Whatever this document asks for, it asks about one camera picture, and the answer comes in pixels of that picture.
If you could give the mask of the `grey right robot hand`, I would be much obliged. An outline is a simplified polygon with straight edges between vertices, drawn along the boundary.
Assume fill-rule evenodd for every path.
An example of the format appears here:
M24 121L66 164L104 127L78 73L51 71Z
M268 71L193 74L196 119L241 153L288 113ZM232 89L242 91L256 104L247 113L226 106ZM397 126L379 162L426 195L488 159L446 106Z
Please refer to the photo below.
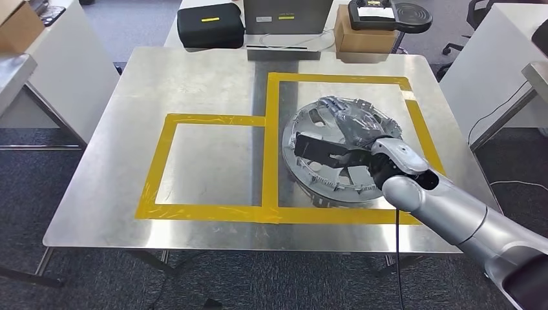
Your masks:
M368 101L325 96L318 103L329 110L348 145L371 149L380 138L401 138L399 124Z

